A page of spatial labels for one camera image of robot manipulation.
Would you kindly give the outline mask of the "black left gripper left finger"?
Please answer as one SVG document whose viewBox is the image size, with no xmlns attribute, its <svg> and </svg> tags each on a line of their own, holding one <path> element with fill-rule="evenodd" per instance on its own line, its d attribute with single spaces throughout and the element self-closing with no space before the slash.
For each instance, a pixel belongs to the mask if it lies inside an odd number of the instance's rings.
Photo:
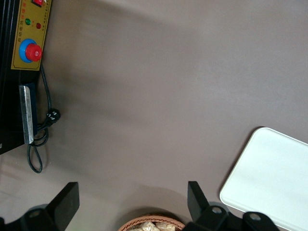
<svg viewBox="0 0 308 231">
<path fill-rule="evenodd" d="M 19 219 L 5 223 L 0 218 L 2 231 L 64 231 L 79 209 L 79 184 L 69 182 L 45 207 L 35 207 Z"/>
</svg>

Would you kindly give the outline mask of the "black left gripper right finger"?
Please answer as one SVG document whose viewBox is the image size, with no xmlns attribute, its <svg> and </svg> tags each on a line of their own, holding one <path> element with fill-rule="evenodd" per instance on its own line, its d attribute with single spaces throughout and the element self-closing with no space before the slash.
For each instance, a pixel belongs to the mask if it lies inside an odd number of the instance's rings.
<svg viewBox="0 0 308 231">
<path fill-rule="evenodd" d="M 263 213 L 246 212 L 237 217 L 221 203 L 209 203 L 198 182 L 188 182 L 187 205 L 192 221 L 186 231 L 277 231 Z"/>
</svg>

